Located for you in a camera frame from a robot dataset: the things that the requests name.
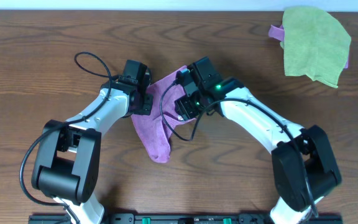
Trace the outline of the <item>purple microfiber cloth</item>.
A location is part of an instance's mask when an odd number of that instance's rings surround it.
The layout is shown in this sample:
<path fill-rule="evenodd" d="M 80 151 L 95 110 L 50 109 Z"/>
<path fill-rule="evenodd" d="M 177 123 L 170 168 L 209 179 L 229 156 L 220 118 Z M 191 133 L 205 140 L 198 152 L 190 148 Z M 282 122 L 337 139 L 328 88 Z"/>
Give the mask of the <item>purple microfiber cloth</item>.
<path fill-rule="evenodd" d="M 156 163 L 166 163 L 170 158 L 169 138 L 171 129 L 186 124 L 175 112 L 175 101 L 185 95 L 182 86 L 170 85 L 176 79 L 173 72 L 147 88 L 146 93 L 153 96 L 150 115 L 132 115 L 135 130 L 142 141 L 150 159 Z"/>

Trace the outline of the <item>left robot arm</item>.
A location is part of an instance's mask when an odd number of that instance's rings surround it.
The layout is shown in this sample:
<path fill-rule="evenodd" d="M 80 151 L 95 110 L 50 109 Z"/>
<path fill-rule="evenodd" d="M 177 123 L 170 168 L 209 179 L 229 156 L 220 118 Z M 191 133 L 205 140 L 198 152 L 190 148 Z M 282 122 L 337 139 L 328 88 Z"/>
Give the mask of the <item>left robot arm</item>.
<path fill-rule="evenodd" d="M 101 140 L 129 113 L 149 115 L 152 95 L 149 68 L 128 60 L 121 75 L 111 77 L 97 98 L 64 122 L 50 120 L 39 142 L 31 184 L 67 208 L 72 223 L 101 223 L 104 207 L 94 194 Z"/>

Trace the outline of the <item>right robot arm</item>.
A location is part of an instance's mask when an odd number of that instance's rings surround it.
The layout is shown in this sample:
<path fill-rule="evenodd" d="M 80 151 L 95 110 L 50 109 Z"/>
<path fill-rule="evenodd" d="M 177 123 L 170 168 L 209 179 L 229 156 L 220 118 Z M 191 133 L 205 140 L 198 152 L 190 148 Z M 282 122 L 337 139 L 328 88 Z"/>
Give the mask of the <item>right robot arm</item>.
<path fill-rule="evenodd" d="M 185 91 L 175 101 L 184 119 L 200 121 L 216 112 L 250 133 L 272 157 L 280 196 L 270 212 L 274 223 L 306 223 L 319 217 L 316 205 L 342 182 L 325 131 L 291 122 L 260 102 L 236 78 L 224 79 L 208 57 L 179 69 L 174 81 Z"/>

